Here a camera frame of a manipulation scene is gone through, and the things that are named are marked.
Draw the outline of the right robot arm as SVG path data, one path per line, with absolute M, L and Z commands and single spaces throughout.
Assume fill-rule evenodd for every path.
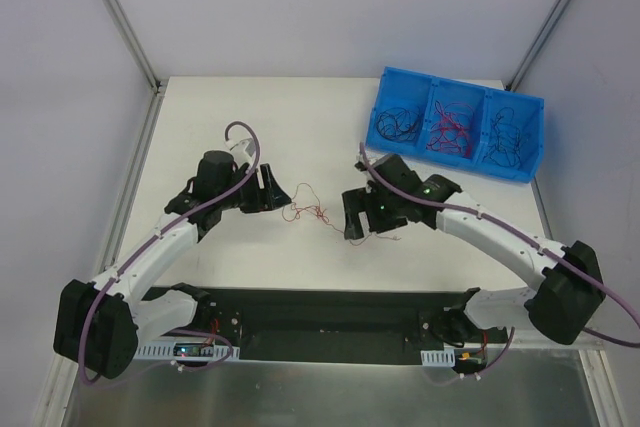
M 521 288 L 470 288 L 458 303 L 430 321 L 434 337 L 460 347 L 493 328 L 535 329 L 571 345 L 605 299 L 594 249 L 570 246 L 524 233 L 485 210 L 458 184 L 419 175 L 397 154 L 373 164 L 358 162 L 368 175 L 364 187 L 343 192 L 344 237 L 381 234 L 419 223 L 452 235 L 488 255 L 519 277 Z

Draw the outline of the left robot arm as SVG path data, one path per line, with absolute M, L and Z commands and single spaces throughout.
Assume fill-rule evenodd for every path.
M 55 353 L 115 379 L 139 347 L 175 329 L 212 338 L 215 315 L 208 292 L 179 283 L 153 300 L 145 295 L 221 221 L 223 212 L 270 212 L 290 202 L 269 165 L 241 162 L 219 150 L 204 153 L 195 176 L 168 202 L 146 240 L 91 281 L 72 280 L 64 287 Z

